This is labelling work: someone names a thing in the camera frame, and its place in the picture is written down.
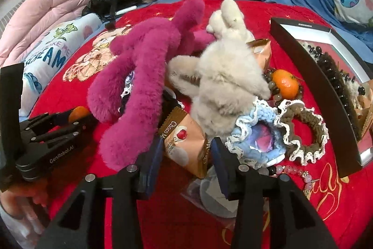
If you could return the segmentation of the person's left hand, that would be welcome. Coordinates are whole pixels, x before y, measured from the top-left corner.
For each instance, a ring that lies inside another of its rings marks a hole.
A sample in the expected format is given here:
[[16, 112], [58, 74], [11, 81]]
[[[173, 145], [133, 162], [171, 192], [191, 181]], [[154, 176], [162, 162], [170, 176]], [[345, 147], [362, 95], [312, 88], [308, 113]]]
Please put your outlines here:
[[45, 225], [35, 207], [46, 207], [47, 181], [14, 184], [1, 192], [1, 229], [11, 244], [18, 248], [35, 248]]

